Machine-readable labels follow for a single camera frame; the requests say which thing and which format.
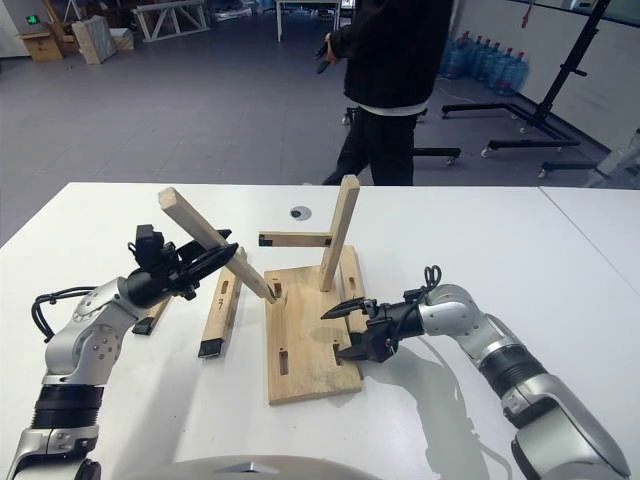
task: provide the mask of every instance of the black metal stand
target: black metal stand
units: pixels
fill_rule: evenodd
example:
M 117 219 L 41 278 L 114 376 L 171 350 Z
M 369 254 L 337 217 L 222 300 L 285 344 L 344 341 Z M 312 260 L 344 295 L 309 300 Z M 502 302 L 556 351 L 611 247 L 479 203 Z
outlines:
M 560 73 L 556 77 L 555 81 L 551 85 L 551 88 L 547 92 L 547 95 L 544 97 L 542 103 L 540 103 L 535 111 L 531 114 L 527 112 L 524 108 L 519 105 L 515 105 L 513 103 L 489 103 L 489 104 L 475 104 L 475 105 L 445 105 L 442 107 L 442 117 L 446 118 L 449 112 L 463 112 L 470 110 L 493 110 L 493 109 L 504 109 L 511 112 L 514 120 L 516 118 L 521 118 L 524 120 L 527 125 L 537 128 L 542 131 L 549 137 L 550 140 L 490 140 L 487 144 L 487 148 L 482 151 L 481 156 L 483 158 L 487 158 L 492 150 L 500 150 L 502 148 L 538 148 L 538 147 L 575 147 L 580 145 L 580 141 L 575 138 L 570 137 L 569 135 L 561 132 L 556 127 L 549 125 L 547 123 L 547 117 L 549 113 L 551 113 L 551 108 L 553 107 L 553 101 L 560 93 L 564 83 L 567 81 L 567 78 L 571 73 L 575 73 L 581 77 L 586 77 L 587 73 L 579 70 L 580 62 L 584 57 L 589 45 L 593 38 L 598 33 L 598 22 L 602 19 L 604 12 L 611 0 L 600 0 L 587 23 L 585 24 L 578 40 L 573 45 L 569 56 L 567 57 L 565 63 L 560 65 Z M 526 133 L 526 127 L 520 129 L 521 133 Z M 589 167 L 585 166 L 586 164 L 551 164 L 545 163 L 542 166 L 542 170 L 540 172 L 540 177 L 545 176 L 546 172 L 551 170 L 559 170 L 559 169 L 585 169 L 585 168 L 593 168 L 595 164 L 589 164 Z
M 353 107 L 347 107 L 347 111 L 344 114 L 344 117 L 342 117 L 342 124 L 343 125 L 351 125 L 353 123 L 353 116 L 356 113 L 357 108 L 353 108 Z M 427 110 L 425 109 L 424 112 L 422 112 L 420 114 L 420 116 L 424 116 L 427 114 Z M 454 163 L 456 163 L 456 160 L 458 159 L 458 157 L 460 157 L 460 154 L 462 153 L 462 150 L 460 150 L 459 148 L 414 148 L 413 149 L 413 156 L 414 157 L 447 157 L 447 165 L 452 166 Z

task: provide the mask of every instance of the black cable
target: black cable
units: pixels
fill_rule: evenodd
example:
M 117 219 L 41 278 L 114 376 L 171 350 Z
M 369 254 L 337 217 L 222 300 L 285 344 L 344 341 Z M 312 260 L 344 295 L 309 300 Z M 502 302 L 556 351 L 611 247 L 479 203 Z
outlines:
M 33 305 L 31 305 L 31 318 L 33 318 L 33 321 L 36 324 L 36 327 L 38 327 L 38 330 L 40 330 L 44 334 L 45 343 L 48 343 L 49 340 L 53 338 L 55 333 L 47 323 L 47 320 L 44 318 L 41 305 L 47 302 L 51 305 L 55 305 L 58 300 L 64 300 L 66 298 L 73 297 L 84 297 L 96 288 L 97 287 L 72 287 L 60 290 L 59 292 L 38 295 L 36 297 L 36 299 L 33 301 Z
M 424 281 L 426 285 L 420 287 L 420 295 L 418 295 L 413 300 L 413 302 L 411 302 L 411 306 L 407 308 L 407 311 L 404 312 L 404 314 L 398 321 L 398 325 L 396 326 L 396 337 L 398 337 L 398 335 L 400 334 L 402 326 L 405 320 L 409 317 L 409 314 L 418 307 L 418 305 L 424 300 L 424 297 L 426 297 L 431 290 L 433 290 L 440 284 L 440 280 L 442 280 L 442 270 L 438 265 L 424 267 Z

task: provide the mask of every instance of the person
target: person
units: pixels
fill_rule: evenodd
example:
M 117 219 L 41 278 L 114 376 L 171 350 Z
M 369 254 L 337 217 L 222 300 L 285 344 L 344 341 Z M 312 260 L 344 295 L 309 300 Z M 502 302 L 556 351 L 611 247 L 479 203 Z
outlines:
M 353 23 L 327 34 L 327 61 L 347 59 L 344 94 L 358 108 L 324 185 L 367 165 L 375 185 L 413 185 L 416 119 L 433 91 L 452 8 L 453 0 L 360 0 Z

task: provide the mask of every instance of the wooden plank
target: wooden plank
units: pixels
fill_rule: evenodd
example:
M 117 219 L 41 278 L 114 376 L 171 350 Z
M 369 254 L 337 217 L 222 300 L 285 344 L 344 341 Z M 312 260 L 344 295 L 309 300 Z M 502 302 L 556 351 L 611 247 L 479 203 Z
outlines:
M 327 292 L 318 290 L 319 271 L 315 266 L 265 273 L 279 297 L 265 303 L 271 405 L 362 389 L 355 363 L 335 357 L 351 345 L 345 320 L 320 320 L 341 298 L 334 284 Z
M 364 297 L 364 285 L 362 274 L 360 273 L 360 262 L 356 249 L 351 245 L 342 247 L 340 255 L 340 276 L 342 277 L 342 288 L 344 299 Z M 363 333 L 367 329 L 367 317 L 364 313 L 351 312 L 347 317 L 347 326 L 351 333 Z
M 146 335 L 146 336 L 151 335 L 153 330 L 156 328 L 156 325 L 158 324 L 158 320 L 160 320 L 160 317 L 166 310 L 172 298 L 173 297 L 167 297 L 162 302 L 157 304 L 155 307 L 151 308 L 149 310 L 149 314 L 142 320 L 139 320 L 133 326 L 133 328 L 131 329 L 131 333 L 135 333 L 137 335 Z
M 222 235 L 175 188 L 169 187 L 161 191 L 158 194 L 158 200 L 162 211 L 204 248 L 227 245 Z M 227 268 L 260 298 L 271 303 L 276 301 L 264 278 L 247 263 L 245 258 L 238 255 L 238 252 L 229 260 Z
M 261 247 L 328 247 L 331 245 L 331 233 L 260 232 L 258 245 Z
M 333 283 L 333 277 L 340 260 L 340 252 L 347 237 L 353 210 L 356 207 L 358 193 L 360 193 L 358 178 L 355 175 L 345 176 L 340 184 L 340 193 L 331 221 L 331 246 L 325 249 L 320 264 L 319 279 L 320 291 L 322 292 L 328 291 Z
M 238 254 L 247 258 L 244 248 L 238 248 Z M 229 331 L 238 306 L 242 282 L 227 267 L 220 270 L 216 292 L 213 295 L 207 323 L 202 332 L 198 357 L 217 357 L 222 352 L 222 344 L 229 340 Z

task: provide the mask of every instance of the person's hand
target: person's hand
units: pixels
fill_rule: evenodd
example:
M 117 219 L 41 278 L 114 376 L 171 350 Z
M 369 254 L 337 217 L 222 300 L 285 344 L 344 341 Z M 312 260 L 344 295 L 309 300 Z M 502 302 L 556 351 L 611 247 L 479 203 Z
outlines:
M 336 57 L 335 53 L 333 53 L 333 50 L 331 50 L 331 41 L 329 40 L 330 37 L 330 33 L 327 33 L 327 35 L 324 37 L 324 41 L 327 42 L 327 62 L 329 62 L 331 65 L 336 65 L 340 61 L 340 59 Z

